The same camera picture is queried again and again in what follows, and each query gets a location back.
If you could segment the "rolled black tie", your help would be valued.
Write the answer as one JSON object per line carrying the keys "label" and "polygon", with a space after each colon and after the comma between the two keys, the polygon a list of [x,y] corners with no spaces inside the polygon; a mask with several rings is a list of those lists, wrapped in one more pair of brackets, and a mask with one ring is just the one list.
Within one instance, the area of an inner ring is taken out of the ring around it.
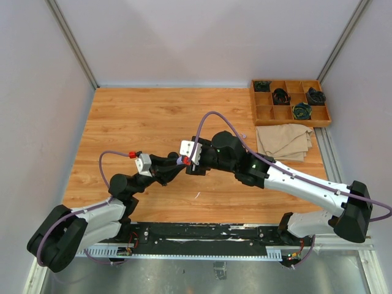
{"label": "rolled black tie", "polygon": [[276,88],[272,93],[273,104],[289,105],[291,101],[290,95],[283,88]]}
{"label": "rolled black tie", "polygon": [[306,93],[307,102],[309,105],[323,106],[326,101],[326,96],[322,91],[318,91],[310,87]]}

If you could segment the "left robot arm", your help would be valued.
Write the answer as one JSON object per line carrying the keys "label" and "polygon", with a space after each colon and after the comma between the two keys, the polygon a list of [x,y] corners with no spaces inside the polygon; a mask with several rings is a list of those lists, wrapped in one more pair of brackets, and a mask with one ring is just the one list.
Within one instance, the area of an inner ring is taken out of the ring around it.
{"label": "left robot arm", "polygon": [[135,159],[138,172],[133,176],[115,174],[104,182],[110,196],[93,205],[53,208],[27,243],[27,250],[40,266],[58,273],[65,269],[77,253],[106,239],[125,242],[130,238],[130,215],[138,205],[135,194],[152,183],[163,186],[172,181],[190,164],[186,156],[170,153],[167,157],[141,151],[122,153]]}

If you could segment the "beige folded cloth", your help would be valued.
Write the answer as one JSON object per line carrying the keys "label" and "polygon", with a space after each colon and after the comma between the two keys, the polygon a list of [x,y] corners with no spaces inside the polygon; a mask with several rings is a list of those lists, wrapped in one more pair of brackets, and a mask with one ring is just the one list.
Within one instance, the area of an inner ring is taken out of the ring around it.
{"label": "beige folded cloth", "polygon": [[257,126],[258,153],[276,160],[304,162],[312,148],[313,130],[301,124]]}

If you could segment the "purple earbud charging case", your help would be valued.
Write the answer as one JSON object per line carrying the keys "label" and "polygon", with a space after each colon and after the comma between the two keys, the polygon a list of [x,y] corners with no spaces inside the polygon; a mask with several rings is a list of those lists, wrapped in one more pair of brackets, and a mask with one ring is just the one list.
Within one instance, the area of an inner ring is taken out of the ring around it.
{"label": "purple earbud charging case", "polygon": [[178,157],[176,160],[176,165],[185,165],[184,159],[182,157]]}

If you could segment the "black earbud charging case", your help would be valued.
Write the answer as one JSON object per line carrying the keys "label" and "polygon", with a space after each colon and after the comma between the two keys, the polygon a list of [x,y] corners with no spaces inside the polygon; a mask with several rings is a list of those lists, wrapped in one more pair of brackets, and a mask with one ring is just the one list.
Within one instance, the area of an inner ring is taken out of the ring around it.
{"label": "black earbud charging case", "polygon": [[178,154],[176,152],[170,152],[168,154],[168,158],[170,158],[170,159],[177,159],[178,157],[179,156],[178,156]]}

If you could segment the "rolled black tie right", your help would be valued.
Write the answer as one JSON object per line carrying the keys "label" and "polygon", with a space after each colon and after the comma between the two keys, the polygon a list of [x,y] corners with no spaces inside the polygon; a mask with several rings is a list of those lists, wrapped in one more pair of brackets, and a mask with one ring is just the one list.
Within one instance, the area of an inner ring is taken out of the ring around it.
{"label": "rolled black tie right", "polygon": [[326,101],[326,96],[322,91],[318,91],[310,87],[306,93],[307,102],[309,105],[323,106]]}

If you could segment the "rolled black tie centre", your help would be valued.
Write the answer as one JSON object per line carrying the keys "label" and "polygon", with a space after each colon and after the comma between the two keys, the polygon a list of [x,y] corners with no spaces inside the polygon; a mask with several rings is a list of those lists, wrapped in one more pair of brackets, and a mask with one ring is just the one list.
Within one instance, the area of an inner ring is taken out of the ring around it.
{"label": "rolled black tie centre", "polygon": [[283,88],[276,88],[272,93],[273,104],[289,105],[291,101],[290,95]]}

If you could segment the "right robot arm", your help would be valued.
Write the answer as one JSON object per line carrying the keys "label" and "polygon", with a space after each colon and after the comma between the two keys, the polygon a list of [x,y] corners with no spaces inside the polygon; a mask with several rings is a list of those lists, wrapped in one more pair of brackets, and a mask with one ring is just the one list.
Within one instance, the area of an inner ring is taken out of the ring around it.
{"label": "right robot arm", "polygon": [[353,243],[365,241],[373,206],[364,183],[339,184],[293,170],[271,157],[252,154],[227,131],[197,144],[182,141],[180,153],[190,155],[193,146],[197,149],[186,168],[188,175],[204,176],[211,169],[229,172],[247,186],[285,192],[321,207],[312,213],[285,213],[277,230],[281,243],[291,245],[298,238],[323,233]]}

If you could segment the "wooden compartment tray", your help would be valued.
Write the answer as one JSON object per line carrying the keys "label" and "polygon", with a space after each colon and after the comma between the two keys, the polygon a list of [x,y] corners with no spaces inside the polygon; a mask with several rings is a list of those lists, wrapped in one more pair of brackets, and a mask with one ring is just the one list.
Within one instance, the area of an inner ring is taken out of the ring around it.
{"label": "wooden compartment tray", "polygon": [[[310,87],[322,91],[318,80],[271,80],[270,92],[255,92],[252,80],[249,86],[251,97],[252,119],[255,126],[273,126],[281,124],[303,124],[308,127],[327,127],[331,124],[331,116],[325,101],[323,106],[312,107],[311,118],[308,120],[294,119],[292,108],[307,103],[306,93]],[[276,88],[283,88],[291,97],[289,105],[273,104],[272,93]]]}

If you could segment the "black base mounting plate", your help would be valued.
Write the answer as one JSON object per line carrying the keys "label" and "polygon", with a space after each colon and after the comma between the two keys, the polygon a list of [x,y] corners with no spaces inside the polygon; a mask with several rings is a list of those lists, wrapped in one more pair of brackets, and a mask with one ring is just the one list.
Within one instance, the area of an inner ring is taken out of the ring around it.
{"label": "black base mounting plate", "polygon": [[98,244],[131,248],[133,257],[265,258],[269,247],[309,246],[309,237],[288,236],[277,225],[131,222],[119,237]]}

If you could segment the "rolled dark tie top-left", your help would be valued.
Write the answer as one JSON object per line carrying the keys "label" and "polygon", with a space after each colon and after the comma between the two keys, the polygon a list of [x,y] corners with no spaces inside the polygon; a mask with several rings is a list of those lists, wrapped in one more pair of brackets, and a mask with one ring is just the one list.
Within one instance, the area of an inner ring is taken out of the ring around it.
{"label": "rolled dark tie top-left", "polygon": [[270,85],[272,81],[257,80],[253,82],[255,92],[270,92]]}

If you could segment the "rolled blue patterned tie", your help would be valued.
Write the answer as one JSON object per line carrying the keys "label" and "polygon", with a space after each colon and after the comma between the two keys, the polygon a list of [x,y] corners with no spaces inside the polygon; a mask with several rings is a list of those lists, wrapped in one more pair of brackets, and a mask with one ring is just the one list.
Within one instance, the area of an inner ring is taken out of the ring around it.
{"label": "rolled blue patterned tie", "polygon": [[292,108],[292,114],[294,119],[308,120],[311,118],[312,107],[307,103],[301,102]]}

